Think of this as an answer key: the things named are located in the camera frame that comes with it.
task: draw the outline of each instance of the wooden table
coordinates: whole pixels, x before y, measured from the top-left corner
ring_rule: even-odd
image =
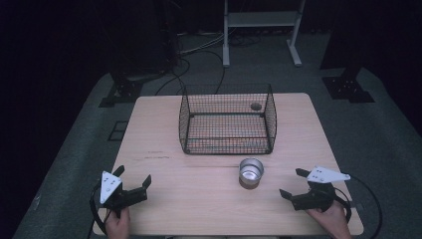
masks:
[[[295,211],[279,188],[306,193],[307,181],[296,168],[320,165],[338,170],[317,113],[306,94],[274,94],[278,128],[273,153],[251,155],[265,166],[260,185],[239,184],[245,155],[188,155],[178,139],[181,97],[137,100],[121,144],[115,170],[125,166],[123,189],[141,186],[148,174],[148,199],[130,207],[131,234],[184,236],[324,235],[304,211]],[[344,182],[333,184],[347,196]],[[363,232],[355,209],[349,228]],[[94,231],[102,234],[97,225]]]

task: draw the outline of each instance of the gray carpet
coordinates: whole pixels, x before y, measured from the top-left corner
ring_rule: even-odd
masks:
[[[300,68],[293,65],[287,38],[262,37],[255,45],[232,47],[231,66],[225,70],[223,84],[268,83],[275,93],[310,95],[340,169],[364,181],[379,199],[383,224],[378,238],[418,238],[422,234],[420,135],[387,95],[381,81],[365,69],[357,80],[375,103],[331,99],[321,78],[339,76],[342,69],[319,69],[329,34],[299,34]],[[186,50],[209,40],[183,36],[180,44]],[[207,51],[222,53],[220,46]],[[185,84],[219,83],[223,68],[215,55],[203,52],[183,59],[190,63],[188,72],[181,76]],[[174,72],[181,74],[186,67],[181,61]],[[144,84],[141,95],[155,95],[172,78],[168,74]],[[111,86],[111,77],[105,75],[93,88],[39,190],[39,200],[29,208],[14,238],[98,237],[90,234],[91,191],[101,172],[111,170],[118,153],[120,142],[108,140],[114,124],[129,120],[133,108],[133,104],[99,108]],[[171,82],[159,94],[179,94],[179,83]],[[317,163],[310,161],[310,167]],[[360,183],[350,181],[347,185],[365,227],[356,238],[369,238],[378,224],[376,204]]]

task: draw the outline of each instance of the black cable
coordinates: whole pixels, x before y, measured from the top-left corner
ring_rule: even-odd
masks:
[[[223,59],[220,57],[220,55],[218,55],[215,52],[201,50],[201,51],[194,51],[194,52],[188,53],[186,55],[192,55],[192,54],[197,54],[197,53],[209,53],[209,54],[212,54],[212,55],[216,56],[220,60],[221,66],[223,66]],[[223,68],[223,74],[222,74],[222,76],[220,78],[220,82],[217,85],[217,89],[216,89],[214,95],[217,95],[218,91],[221,88],[221,85],[223,84],[224,76],[226,75],[226,68],[224,68],[224,67],[222,67],[222,68]]]
[[[251,37],[245,37],[245,36],[241,36],[241,35],[234,35],[233,37],[231,37],[230,39],[229,39],[229,45],[231,46],[231,47],[236,47],[236,48],[246,48],[246,47],[250,47],[250,46],[252,46],[252,45],[255,45],[255,44],[258,44],[258,43],[260,43],[261,42],[261,37],[258,35],[258,36],[255,36],[258,40],[254,40],[254,39],[252,39]]]
[[[242,12],[249,12],[250,10],[251,10],[251,7],[252,7],[252,4],[254,3],[254,0],[252,0],[252,1],[250,1],[249,2],[249,6],[247,7],[248,9],[247,10],[244,10],[244,7],[245,7],[245,5],[246,5],[246,0],[244,0],[243,1],[243,3],[242,3],[242,5],[241,5],[241,7],[240,7],[240,9],[239,9],[239,13],[242,13]],[[232,33],[234,33],[235,31],[236,31],[236,29],[237,28],[233,28],[233,30],[231,30],[230,31],[230,33],[229,33],[229,42],[228,42],[228,44],[230,45],[230,46],[232,46],[232,47],[249,47],[249,46],[251,46],[251,45],[254,45],[254,44],[257,44],[257,43],[260,43],[261,42],[261,37],[258,35],[258,36],[256,36],[257,38],[258,38],[258,40],[257,41],[255,41],[255,40],[253,40],[252,38],[247,38],[247,37],[244,37],[244,36],[233,36],[233,37],[231,37],[231,35],[232,35]],[[197,36],[205,36],[205,35],[202,35],[202,34],[200,34],[200,33],[196,33],[196,34],[193,34],[193,35],[197,35]],[[234,40],[238,40],[240,43],[239,44],[235,44],[235,43],[233,43],[233,39]],[[209,43],[205,43],[204,45],[202,45],[202,46],[200,46],[200,47],[198,47],[197,49],[193,49],[193,50],[187,50],[186,52],[187,53],[181,53],[181,55],[184,55],[184,54],[191,54],[191,53],[194,53],[194,52],[197,52],[197,51],[201,51],[201,50],[203,50],[203,49],[205,49],[205,48],[210,48],[211,46],[216,46],[217,44],[219,44],[220,46],[222,45],[221,43],[223,42],[223,40],[224,40],[224,38],[223,38],[223,35],[221,35],[220,37],[218,37],[218,38],[216,38],[216,39],[214,39],[213,41],[211,41],[211,42],[209,42]]]
[[[177,9],[182,10],[182,7],[180,7],[179,4],[175,3],[174,1],[169,1],[173,6],[175,6]]]
[[[351,206],[350,205],[350,200],[348,199],[348,197],[347,197],[347,195],[345,195],[345,193],[343,192],[343,191],[341,191],[340,189],[338,189],[338,188],[334,188],[336,191],[338,191],[338,192],[340,192],[343,196],[344,196],[344,198],[345,198],[345,200],[346,200],[346,202],[347,202],[347,204],[348,204],[348,206]]]
[[[93,191],[91,192],[91,199],[90,199],[90,208],[91,212],[93,213],[94,220],[97,222],[97,225],[99,225],[101,231],[106,235],[106,226],[102,222],[102,220],[99,217],[99,214],[97,213],[97,207],[96,202],[94,200],[94,197],[96,195],[97,190],[101,187],[101,182],[99,181],[96,186],[94,186]]]
[[[171,83],[172,81],[174,81],[174,80],[179,80],[179,81],[181,81],[180,80],[180,77],[181,76],[183,76],[184,74],[186,74],[187,73],[187,71],[189,71],[189,69],[190,69],[190,63],[187,61],[187,60],[185,60],[185,59],[180,59],[181,61],[183,61],[183,62],[185,62],[185,63],[187,63],[187,68],[186,68],[186,70],[184,70],[183,72],[182,72],[182,74],[180,74],[180,75],[176,75],[176,74],[174,74],[176,77],[174,77],[174,78],[172,78],[172,79],[170,79],[170,80],[168,80],[166,83],[164,83],[156,92],[155,92],[155,95],[156,96],[158,96],[158,93],[165,87],[165,86],[167,86],[169,83]]]
[[[378,236],[379,231],[381,230],[381,227],[382,227],[382,209],[381,209],[381,204],[378,201],[378,198],[375,196],[375,193],[373,193],[373,191],[369,188],[369,186],[366,185],[362,180],[360,180],[359,178],[357,178],[354,175],[351,175],[350,173],[346,173],[346,172],[342,172],[342,173],[348,174],[348,175],[350,175],[350,177],[352,177],[356,181],[360,182],[368,190],[368,192],[371,194],[373,200],[375,201],[376,206],[378,208],[378,225],[377,225],[377,227],[375,229],[375,232],[370,237],[371,239],[372,238],[375,238],[376,236]]]
[[[327,198],[331,199],[332,201],[337,201],[338,203],[340,203],[343,206],[343,208],[346,210],[345,220],[348,223],[350,221],[350,217],[351,217],[350,201],[348,200],[348,197],[341,190],[339,190],[339,189],[337,189],[335,187],[333,187],[333,189],[340,191],[344,195],[344,197],[346,198],[346,201],[344,199],[342,199],[341,197],[337,196],[335,193],[334,193],[334,195],[331,195],[331,194],[327,193],[326,191],[319,190],[319,189],[314,189],[314,188],[311,189],[311,191],[317,192],[317,193],[320,193],[320,194],[323,194],[324,196],[326,196]]]
[[[108,214],[105,216],[104,224],[106,224],[106,220],[109,218],[109,215],[111,214],[111,210],[108,211]]]
[[[174,77],[176,77],[177,78],[177,80],[179,80],[179,85],[180,85],[180,89],[176,92],[176,95],[178,95],[179,94],[179,92],[182,90],[182,89],[184,89],[184,87],[185,87],[185,84],[184,84],[184,82],[180,79],[180,77],[183,75],[177,75],[177,74],[175,74],[174,73],[174,70],[171,70],[171,73],[173,74],[173,76]]]

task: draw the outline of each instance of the white shelf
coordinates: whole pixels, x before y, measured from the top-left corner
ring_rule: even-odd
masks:
[[[295,26],[297,11],[229,13],[228,27]]]
[[[295,47],[296,38],[301,26],[302,14],[306,0],[300,0],[298,11],[283,12],[240,12],[231,13],[228,9],[228,0],[224,1],[224,42],[223,42],[223,66],[230,66],[229,28],[237,27],[285,27],[293,26],[291,39],[287,41],[289,51],[296,67],[302,65],[301,58]]]

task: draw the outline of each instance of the wire mesh basket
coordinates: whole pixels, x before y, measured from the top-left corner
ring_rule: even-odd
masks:
[[[188,154],[268,154],[277,113],[271,86],[186,85],[179,139]]]

